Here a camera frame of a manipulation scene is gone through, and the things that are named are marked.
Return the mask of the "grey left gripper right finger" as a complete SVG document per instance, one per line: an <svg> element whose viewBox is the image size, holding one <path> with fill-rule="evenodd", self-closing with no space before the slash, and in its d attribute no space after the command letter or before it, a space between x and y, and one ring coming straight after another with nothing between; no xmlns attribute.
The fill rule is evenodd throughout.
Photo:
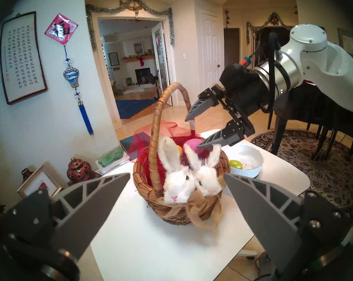
<svg viewBox="0 0 353 281"><path fill-rule="evenodd" d="M233 173L223 179L275 272L318 272L326 266L318 259L342 253L352 219L317 192L300 198L266 181Z"/></svg>

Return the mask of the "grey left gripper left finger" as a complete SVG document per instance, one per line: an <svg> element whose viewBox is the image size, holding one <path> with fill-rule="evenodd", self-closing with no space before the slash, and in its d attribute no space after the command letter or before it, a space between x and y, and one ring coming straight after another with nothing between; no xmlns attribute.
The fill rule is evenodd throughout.
<svg viewBox="0 0 353 281"><path fill-rule="evenodd" d="M50 197L39 189L1 217L1 241L31 253L69 252L79 259L107 220L130 180L129 173L80 183Z"/></svg>

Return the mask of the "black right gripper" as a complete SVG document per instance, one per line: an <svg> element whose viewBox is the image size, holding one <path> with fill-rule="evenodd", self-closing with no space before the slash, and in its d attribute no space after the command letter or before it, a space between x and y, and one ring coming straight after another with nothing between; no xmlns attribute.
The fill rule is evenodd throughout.
<svg viewBox="0 0 353 281"><path fill-rule="evenodd" d="M194 120L210 107L219 104L233 116L225 128L210 135L197 148L212 148L213 145L233 146L254 134L254 127L250 121L245 121L250 115L260 110L260 106L269 102L269 88L260 78L229 80L220 79L225 89L224 98L221 86L207 88L198 95L198 100L191 106L185 122Z"/></svg>

